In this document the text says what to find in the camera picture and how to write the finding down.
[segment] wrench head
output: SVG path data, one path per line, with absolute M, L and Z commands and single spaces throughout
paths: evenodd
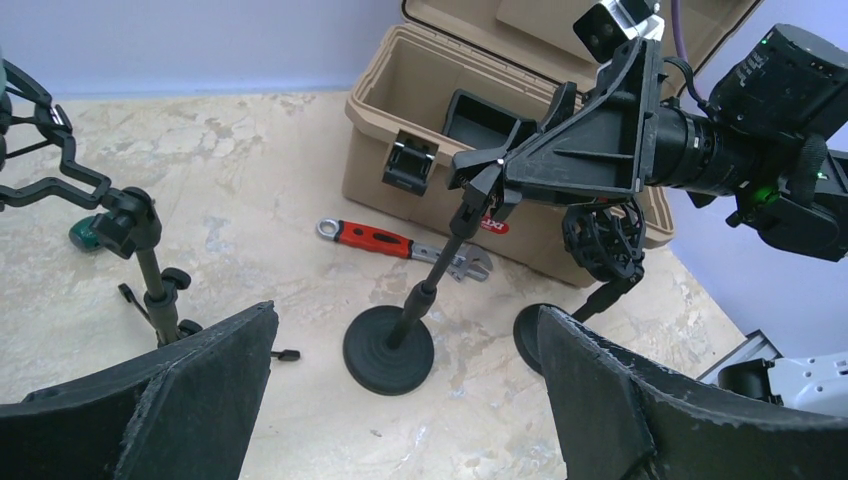
M 492 257 L 490 257 L 485 250 L 478 247 L 477 245 L 463 245 L 457 255 L 463 257 L 465 261 L 471 264 L 478 263 L 486 270 L 492 270 L 493 268 L 495 268 L 494 264 L 492 263 Z
M 494 268 L 494 264 L 485 250 L 477 245 L 466 244 L 457 252 L 452 267 L 449 273 L 456 281 L 460 282 L 470 276 L 482 282 L 489 277 L 489 271 Z

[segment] wall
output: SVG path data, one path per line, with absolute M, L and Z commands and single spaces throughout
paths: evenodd
M 345 89 L 401 22 L 396 0 L 13 3 L 3 55 L 59 97 Z
M 766 0 L 698 76 L 706 95 L 775 23 L 791 23 L 848 49 L 845 0 Z M 694 103 L 685 102 L 692 112 Z M 848 151 L 848 129 L 829 142 Z M 787 356 L 848 350 L 848 262 L 833 264 L 766 246 L 724 219 L 732 199 L 696 210 L 685 193 L 669 192 L 677 222 L 672 249 L 743 333 L 762 329 Z

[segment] tan plastic case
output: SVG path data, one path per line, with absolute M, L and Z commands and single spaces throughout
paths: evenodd
M 558 83 L 580 91 L 594 85 L 597 64 L 571 25 L 593 0 L 405 0 L 411 23 L 392 27 L 348 98 L 345 113 L 354 129 L 345 167 L 346 198 L 448 234 L 461 190 L 448 191 L 451 158 L 471 147 L 443 136 L 451 98 L 463 89 L 517 115 L 541 119 Z M 758 0 L 683 2 L 689 60 L 702 65 Z M 674 54 L 670 2 L 663 49 Z M 682 77 L 669 71 L 666 95 Z M 383 183 L 395 142 L 414 138 L 433 154 L 427 188 L 418 196 Z M 671 210 L 662 189 L 639 194 L 647 223 L 647 248 L 674 236 Z M 506 226 L 488 223 L 472 240 L 481 247 L 577 287 L 594 279 L 563 248 L 564 208 L 523 202 Z

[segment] black latch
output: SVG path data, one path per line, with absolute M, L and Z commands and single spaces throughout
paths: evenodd
M 423 142 L 415 143 L 411 138 L 395 141 L 383 171 L 383 183 L 421 197 L 427 190 L 427 175 L 435 156 Z

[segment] round stand base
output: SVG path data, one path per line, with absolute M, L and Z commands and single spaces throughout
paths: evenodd
M 542 362 L 539 358 L 539 310 L 542 307 L 559 308 L 549 303 L 535 303 L 524 307 L 512 327 L 512 338 L 515 348 L 528 367 L 542 375 Z
M 370 308 L 357 316 L 345 333 L 345 365 L 360 385 L 379 395 L 403 395 L 424 383 L 433 367 L 433 337 L 417 322 L 394 350 L 386 345 L 403 309 L 391 305 Z

